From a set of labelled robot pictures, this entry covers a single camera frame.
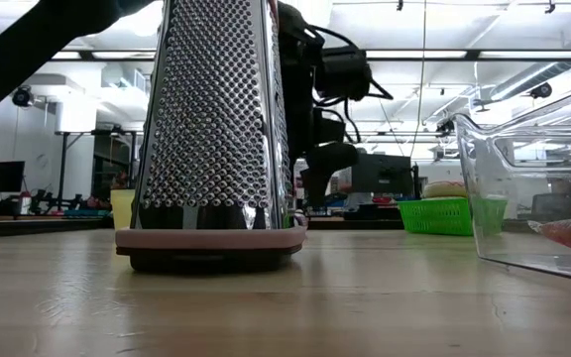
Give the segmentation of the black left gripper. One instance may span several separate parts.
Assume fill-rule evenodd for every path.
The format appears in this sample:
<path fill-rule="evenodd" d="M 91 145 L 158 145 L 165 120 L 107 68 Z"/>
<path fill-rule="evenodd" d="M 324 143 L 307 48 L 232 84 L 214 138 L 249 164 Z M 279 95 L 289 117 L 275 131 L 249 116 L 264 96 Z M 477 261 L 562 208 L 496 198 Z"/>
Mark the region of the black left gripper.
<path fill-rule="evenodd" d="M 325 191 L 333 172 L 358 163 L 356 148 L 344 142 L 345 124 L 324 118 L 319 109 L 296 110 L 289 116 L 289 160 L 293 168 L 305 159 L 308 169 L 301 172 L 310 206 L 325 205 Z"/>

